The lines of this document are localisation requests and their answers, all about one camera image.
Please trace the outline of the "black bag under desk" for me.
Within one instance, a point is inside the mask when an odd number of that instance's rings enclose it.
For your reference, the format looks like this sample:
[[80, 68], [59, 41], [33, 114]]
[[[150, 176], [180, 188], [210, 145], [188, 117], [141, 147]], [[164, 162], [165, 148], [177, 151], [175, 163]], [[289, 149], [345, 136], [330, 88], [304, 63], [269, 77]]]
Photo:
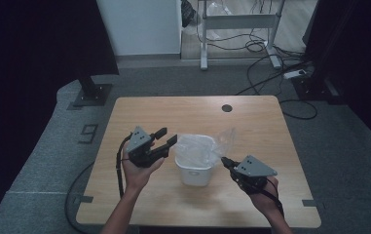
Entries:
[[181, 0], [182, 26], [195, 25], [198, 21], [198, 13], [188, 0]]

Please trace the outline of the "clear plastic bag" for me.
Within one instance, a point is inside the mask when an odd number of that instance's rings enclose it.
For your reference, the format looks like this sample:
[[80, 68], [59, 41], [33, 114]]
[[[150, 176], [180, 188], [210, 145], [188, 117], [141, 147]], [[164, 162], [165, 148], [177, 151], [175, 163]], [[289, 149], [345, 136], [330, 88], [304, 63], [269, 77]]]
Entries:
[[228, 155], [234, 144], [236, 130], [228, 128], [214, 136], [180, 134], [174, 145], [175, 160], [180, 166], [210, 168]]

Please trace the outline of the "person's right hand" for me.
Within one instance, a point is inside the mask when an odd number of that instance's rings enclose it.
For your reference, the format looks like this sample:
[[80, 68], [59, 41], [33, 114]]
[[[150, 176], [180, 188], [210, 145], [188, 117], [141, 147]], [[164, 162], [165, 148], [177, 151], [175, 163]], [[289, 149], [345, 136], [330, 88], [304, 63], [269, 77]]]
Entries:
[[[273, 176], [267, 177], [267, 184], [264, 190], [270, 193], [273, 197], [278, 197], [278, 180]], [[249, 196], [253, 206], [263, 215], [270, 210], [279, 210], [277, 203], [270, 197], [262, 194], [252, 194]]]

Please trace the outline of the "white cabinet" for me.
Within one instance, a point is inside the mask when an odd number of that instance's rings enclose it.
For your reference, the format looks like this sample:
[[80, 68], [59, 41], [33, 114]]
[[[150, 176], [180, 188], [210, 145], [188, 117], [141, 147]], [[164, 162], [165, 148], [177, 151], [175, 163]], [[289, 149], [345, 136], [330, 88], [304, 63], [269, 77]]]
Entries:
[[180, 54], [180, 0], [96, 2], [116, 56]]

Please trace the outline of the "white power strip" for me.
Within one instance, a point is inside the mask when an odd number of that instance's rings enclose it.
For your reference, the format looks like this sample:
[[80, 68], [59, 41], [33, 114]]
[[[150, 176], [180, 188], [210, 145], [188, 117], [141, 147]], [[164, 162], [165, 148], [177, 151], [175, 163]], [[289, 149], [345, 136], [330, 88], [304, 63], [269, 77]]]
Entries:
[[284, 79], [298, 78], [298, 77], [306, 75], [306, 73], [307, 72], [304, 69], [294, 70], [294, 71], [284, 73], [283, 78]]

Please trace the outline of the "black stand with wide base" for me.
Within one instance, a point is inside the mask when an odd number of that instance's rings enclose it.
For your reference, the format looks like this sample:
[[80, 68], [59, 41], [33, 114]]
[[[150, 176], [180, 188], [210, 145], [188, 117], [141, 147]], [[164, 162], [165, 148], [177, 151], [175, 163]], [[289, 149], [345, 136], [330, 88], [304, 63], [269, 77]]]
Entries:
[[306, 52], [303, 61], [314, 66], [304, 78], [292, 81], [300, 100], [330, 100], [334, 94], [326, 85], [330, 57], [343, 29], [344, 12], [348, 3], [337, 0], [317, 0], [315, 10], [303, 38]]

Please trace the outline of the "white plastic trash bin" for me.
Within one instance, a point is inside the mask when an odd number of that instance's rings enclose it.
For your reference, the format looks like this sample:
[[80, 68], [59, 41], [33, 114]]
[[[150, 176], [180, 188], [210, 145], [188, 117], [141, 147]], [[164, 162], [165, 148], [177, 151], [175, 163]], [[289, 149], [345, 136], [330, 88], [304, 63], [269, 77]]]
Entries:
[[212, 173], [212, 167], [194, 166], [186, 161], [175, 159], [175, 164], [179, 170], [181, 181], [190, 186], [208, 186]]

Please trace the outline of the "large black curtain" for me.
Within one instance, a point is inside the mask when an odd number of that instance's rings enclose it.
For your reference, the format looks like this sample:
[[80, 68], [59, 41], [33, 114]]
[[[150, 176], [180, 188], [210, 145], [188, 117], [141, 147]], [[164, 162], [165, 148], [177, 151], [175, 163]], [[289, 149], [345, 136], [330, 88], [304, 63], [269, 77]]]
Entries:
[[0, 0], [0, 202], [56, 106], [56, 93], [118, 66], [98, 0]]

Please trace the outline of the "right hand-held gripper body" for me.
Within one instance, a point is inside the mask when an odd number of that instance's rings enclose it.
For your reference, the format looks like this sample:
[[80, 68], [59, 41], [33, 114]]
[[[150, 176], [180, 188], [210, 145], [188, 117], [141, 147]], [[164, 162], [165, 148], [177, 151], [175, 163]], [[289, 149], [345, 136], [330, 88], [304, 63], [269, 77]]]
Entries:
[[247, 194], [259, 193], [268, 183], [269, 176], [276, 176], [276, 170], [256, 159], [252, 155], [246, 156], [234, 166], [238, 185]]

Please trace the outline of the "crumpled clear plastic wrap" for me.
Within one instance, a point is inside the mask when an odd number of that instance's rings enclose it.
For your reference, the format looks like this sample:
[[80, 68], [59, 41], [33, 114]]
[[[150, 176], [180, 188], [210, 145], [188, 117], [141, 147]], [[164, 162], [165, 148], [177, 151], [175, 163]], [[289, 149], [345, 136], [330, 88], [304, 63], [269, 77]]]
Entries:
[[214, 0], [207, 3], [206, 13], [210, 16], [231, 16], [233, 13], [226, 6], [224, 0]]

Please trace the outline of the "white metal desk frame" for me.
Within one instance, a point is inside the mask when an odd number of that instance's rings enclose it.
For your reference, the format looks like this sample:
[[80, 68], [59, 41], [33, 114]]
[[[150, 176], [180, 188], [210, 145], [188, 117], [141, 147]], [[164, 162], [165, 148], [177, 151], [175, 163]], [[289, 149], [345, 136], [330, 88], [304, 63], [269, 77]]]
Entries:
[[231, 16], [209, 16], [207, 14], [207, 0], [204, 2], [202, 15], [202, 34], [200, 68], [207, 70], [207, 43], [206, 32], [210, 29], [248, 29], [248, 28], [267, 28], [271, 30], [268, 40], [264, 43], [265, 50], [271, 64], [275, 69], [282, 68], [282, 59], [278, 58], [278, 53], [274, 49], [274, 42], [278, 32], [278, 26], [282, 15], [285, 0], [280, 0], [275, 14], [253, 14], [253, 15], [231, 15]]

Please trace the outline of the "narrow black curtain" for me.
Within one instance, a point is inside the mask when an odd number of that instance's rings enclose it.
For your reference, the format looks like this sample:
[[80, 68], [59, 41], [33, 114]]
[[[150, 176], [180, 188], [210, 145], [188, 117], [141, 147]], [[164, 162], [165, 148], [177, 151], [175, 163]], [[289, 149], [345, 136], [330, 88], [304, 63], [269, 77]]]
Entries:
[[371, 130], [371, 0], [337, 1], [348, 5], [326, 84], [334, 86]]

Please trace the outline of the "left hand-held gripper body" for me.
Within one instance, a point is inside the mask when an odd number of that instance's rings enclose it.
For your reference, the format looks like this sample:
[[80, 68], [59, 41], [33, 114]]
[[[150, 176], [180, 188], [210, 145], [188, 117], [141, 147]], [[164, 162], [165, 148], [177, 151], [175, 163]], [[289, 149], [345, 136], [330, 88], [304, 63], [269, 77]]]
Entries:
[[147, 134], [140, 126], [134, 129], [126, 151], [138, 168], [149, 168], [157, 160], [168, 156], [167, 144], [151, 149], [154, 140], [154, 134]]

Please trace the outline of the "person's left hand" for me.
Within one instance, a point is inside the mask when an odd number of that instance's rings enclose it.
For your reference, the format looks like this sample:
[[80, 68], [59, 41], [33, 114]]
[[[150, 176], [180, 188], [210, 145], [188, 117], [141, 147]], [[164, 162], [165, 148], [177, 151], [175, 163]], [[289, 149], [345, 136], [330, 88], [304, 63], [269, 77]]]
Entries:
[[123, 155], [123, 169], [127, 183], [127, 191], [141, 191], [148, 183], [151, 174], [164, 162], [164, 158], [157, 160], [149, 168], [138, 168], [131, 160], [128, 153]]

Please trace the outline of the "black stand with square base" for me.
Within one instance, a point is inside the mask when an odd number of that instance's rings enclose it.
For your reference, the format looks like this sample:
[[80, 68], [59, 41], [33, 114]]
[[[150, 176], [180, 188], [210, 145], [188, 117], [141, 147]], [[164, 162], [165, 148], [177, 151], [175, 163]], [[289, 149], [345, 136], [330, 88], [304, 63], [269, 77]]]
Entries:
[[86, 106], [104, 106], [112, 89], [111, 84], [96, 84], [91, 76], [78, 79], [81, 90], [74, 101], [67, 107], [68, 110], [80, 110]]

